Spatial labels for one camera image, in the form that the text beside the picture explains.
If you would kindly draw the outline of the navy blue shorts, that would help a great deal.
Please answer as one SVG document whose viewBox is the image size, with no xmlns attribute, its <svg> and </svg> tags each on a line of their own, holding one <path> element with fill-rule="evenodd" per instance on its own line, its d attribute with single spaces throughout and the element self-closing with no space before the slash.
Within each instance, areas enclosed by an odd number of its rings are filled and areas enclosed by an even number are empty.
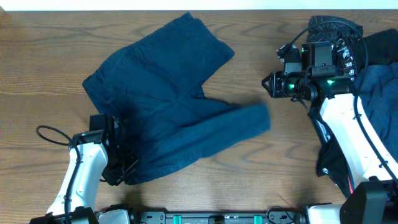
<svg viewBox="0 0 398 224">
<path fill-rule="evenodd" d="M 183 169 L 271 127 L 264 103 L 207 98 L 203 84 L 234 56 L 190 13 L 121 48 L 83 81 L 100 113 L 121 125 L 124 156 L 137 157 L 128 185 Z"/>
</svg>

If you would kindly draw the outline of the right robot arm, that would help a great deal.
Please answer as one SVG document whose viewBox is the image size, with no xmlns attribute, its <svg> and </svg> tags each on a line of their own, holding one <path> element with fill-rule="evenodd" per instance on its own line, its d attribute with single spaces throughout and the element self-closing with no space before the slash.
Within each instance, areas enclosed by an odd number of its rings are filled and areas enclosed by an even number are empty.
<svg viewBox="0 0 398 224">
<path fill-rule="evenodd" d="M 397 223 L 397 162 L 365 115 L 354 83 L 344 77 L 272 72 L 262 86 L 273 98 L 310 101 L 347 162 L 350 196 L 341 205 L 307 206 L 301 223 Z"/>
</svg>

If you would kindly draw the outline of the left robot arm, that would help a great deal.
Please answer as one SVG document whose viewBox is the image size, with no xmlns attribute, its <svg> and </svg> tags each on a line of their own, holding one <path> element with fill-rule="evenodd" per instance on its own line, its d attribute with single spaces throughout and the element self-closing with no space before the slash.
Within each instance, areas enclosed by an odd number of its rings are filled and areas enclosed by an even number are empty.
<svg viewBox="0 0 398 224">
<path fill-rule="evenodd" d="M 90 116 L 87 132 L 67 137 L 70 162 L 62 186 L 47 213 L 31 223 L 132 223 L 124 204 L 95 210 L 100 182 L 117 186 L 136 171 L 138 159 L 126 153 L 116 137 L 119 126 L 107 114 Z"/>
</svg>

